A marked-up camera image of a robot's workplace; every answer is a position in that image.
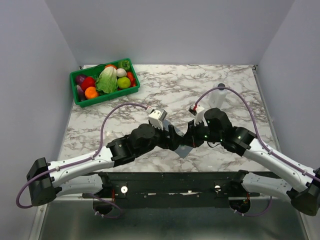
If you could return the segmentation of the grey envelope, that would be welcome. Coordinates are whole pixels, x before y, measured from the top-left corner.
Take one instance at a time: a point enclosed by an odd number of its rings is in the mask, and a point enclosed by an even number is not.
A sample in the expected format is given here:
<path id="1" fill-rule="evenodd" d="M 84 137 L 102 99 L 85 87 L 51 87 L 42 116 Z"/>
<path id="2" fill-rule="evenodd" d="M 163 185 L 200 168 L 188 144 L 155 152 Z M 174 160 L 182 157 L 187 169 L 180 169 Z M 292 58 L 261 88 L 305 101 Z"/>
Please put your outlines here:
<path id="1" fill-rule="evenodd" d="M 168 120 L 163 121 L 163 126 L 168 129 L 169 125 L 171 123 Z M 174 127 L 175 132 L 180 135 L 181 137 L 184 135 L 184 133 L 178 129 L 177 127 Z M 186 146 L 186 145 L 180 145 L 174 152 L 180 157 L 180 158 L 185 158 L 191 151 L 193 150 L 192 147 Z"/>

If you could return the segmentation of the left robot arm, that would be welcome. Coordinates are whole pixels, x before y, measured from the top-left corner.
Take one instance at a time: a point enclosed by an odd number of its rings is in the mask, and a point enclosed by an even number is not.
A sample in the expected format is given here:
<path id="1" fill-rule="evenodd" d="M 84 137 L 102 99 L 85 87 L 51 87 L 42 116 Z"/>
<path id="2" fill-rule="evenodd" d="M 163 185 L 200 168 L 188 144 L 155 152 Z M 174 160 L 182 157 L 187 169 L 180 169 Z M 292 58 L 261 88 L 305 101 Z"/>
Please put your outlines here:
<path id="1" fill-rule="evenodd" d="M 175 151 L 182 143 L 183 135 L 171 124 L 161 130 L 144 123 L 130 134 L 116 138 L 92 153 L 51 162 L 44 157 L 39 158 L 26 175 L 31 206 L 52 202 L 63 192 L 62 185 L 70 180 L 131 163 L 155 147 Z"/>

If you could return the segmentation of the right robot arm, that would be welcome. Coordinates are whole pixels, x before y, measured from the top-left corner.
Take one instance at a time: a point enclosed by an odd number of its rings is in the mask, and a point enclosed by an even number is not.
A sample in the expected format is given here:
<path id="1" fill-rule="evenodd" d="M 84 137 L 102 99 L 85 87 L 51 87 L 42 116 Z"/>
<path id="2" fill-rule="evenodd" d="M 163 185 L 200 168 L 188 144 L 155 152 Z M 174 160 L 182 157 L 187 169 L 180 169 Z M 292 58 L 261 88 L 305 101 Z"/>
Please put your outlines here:
<path id="1" fill-rule="evenodd" d="M 233 126 L 227 114 L 218 108 L 205 110 L 192 105 L 194 120 L 188 123 L 183 144 L 198 148 L 204 142 L 220 144 L 228 152 L 252 160 L 279 178 L 259 177 L 245 173 L 230 183 L 230 191 L 241 196 L 245 192 L 261 193 L 289 201 L 299 212 L 316 216 L 320 208 L 320 170 L 305 166 L 268 146 L 256 133 Z"/>

